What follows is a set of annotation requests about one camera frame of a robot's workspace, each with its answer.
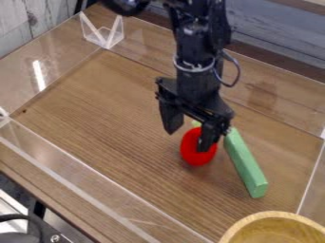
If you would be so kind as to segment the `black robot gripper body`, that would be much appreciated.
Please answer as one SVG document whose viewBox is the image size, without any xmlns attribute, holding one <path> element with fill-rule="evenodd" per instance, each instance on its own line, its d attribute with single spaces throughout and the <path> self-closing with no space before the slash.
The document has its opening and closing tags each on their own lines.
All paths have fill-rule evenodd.
<svg viewBox="0 0 325 243">
<path fill-rule="evenodd" d="M 221 98 L 222 82 L 214 68 L 201 72 L 179 70 L 175 79 L 158 77 L 155 83 L 156 99 L 178 101 L 184 116 L 199 122 L 231 122 L 234 110 Z"/>
</svg>

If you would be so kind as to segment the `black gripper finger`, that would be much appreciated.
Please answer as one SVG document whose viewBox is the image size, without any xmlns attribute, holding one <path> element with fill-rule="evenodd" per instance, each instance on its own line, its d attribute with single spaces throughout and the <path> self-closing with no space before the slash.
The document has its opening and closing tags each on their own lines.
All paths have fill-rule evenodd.
<svg viewBox="0 0 325 243">
<path fill-rule="evenodd" d="M 171 135 L 184 124 L 182 104 L 178 101 L 159 99 L 159 109 L 163 129 Z"/>
<path fill-rule="evenodd" d="M 231 123 L 229 121 L 196 122 L 195 127 L 201 129 L 196 142 L 196 151 L 207 152 L 219 138 L 226 136 L 230 131 Z"/>
</svg>

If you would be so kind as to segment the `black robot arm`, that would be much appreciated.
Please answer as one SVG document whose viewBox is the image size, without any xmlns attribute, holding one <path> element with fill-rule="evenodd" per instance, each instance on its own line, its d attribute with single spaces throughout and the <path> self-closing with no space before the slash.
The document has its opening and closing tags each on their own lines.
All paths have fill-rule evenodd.
<svg viewBox="0 0 325 243">
<path fill-rule="evenodd" d="M 222 101 L 219 89 L 223 62 L 230 59 L 231 28 L 226 16 L 226 0 L 100 0 L 107 9 L 124 17 L 144 12 L 152 1 L 167 11 L 176 50 L 174 79 L 156 79 L 163 129 L 174 133 L 191 117 L 202 123 L 194 148 L 210 150 L 227 134 L 234 111 Z"/>
</svg>

